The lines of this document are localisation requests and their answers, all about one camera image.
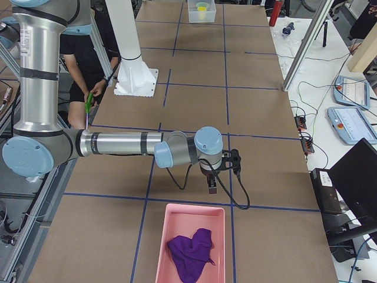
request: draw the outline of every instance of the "green object in bin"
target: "green object in bin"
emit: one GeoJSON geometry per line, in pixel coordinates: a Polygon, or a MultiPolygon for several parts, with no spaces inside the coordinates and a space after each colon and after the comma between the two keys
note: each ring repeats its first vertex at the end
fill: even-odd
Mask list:
{"type": "Polygon", "coordinates": [[[85,102],[85,113],[89,114],[92,107],[93,93],[89,93],[88,100],[85,102]]]}

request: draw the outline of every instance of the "screwdriver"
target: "screwdriver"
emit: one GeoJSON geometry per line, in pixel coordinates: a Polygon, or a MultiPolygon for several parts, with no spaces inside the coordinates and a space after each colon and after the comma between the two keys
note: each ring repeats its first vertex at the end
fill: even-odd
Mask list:
{"type": "Polygon", "coordinates": [[[88,129],[89,124],[89,112],[90,108],[92,107],[92,100],[93,100],[93,93],[89,93],[87,102],[85,102],[85,113],[87,114],[87,123],[86,123],[86,129],[88,129]]]}

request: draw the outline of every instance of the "sticker label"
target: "sticker label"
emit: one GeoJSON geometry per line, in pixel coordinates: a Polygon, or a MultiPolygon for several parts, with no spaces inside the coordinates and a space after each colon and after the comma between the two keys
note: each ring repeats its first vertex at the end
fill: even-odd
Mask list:
{"type": "Polygon", "coordinates": [[[20,45],[21,45],[21,56],[31,56],[31,33],[27,29],[21,29],[20,34],[20,45]]]}
{"type": "Polygon", "coordinates": [[[327,172],[320,171],[319,176],[320,176],[320,182],[322,183],[322,186],[332,187],[332,182],[327,172]]]}

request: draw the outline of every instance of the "computer monitor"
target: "computer monitor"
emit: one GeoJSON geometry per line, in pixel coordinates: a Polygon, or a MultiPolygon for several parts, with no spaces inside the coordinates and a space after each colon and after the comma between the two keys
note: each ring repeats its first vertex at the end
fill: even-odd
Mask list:
{"type": "Polygon", "coordinates": [[[328,171],[361,226],[328,235],[330,245],[369,234],[377,243],[377,150],[361,139],[328,171]]]}

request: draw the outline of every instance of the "pink tray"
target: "pink tray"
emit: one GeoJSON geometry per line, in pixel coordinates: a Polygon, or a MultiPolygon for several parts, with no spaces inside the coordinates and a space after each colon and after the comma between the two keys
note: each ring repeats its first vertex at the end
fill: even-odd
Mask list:
{"type": "Polygon", "coordinates": [[[171,259],[167,242],[178,235],[192,238],[199,228],[211,230],[213,248],[211,259],[216,265],[206,264],[197,283],[225,283],[225,211],[223,208],[196,205],[166,206],[156,283],[181,282],[171,259]]]}

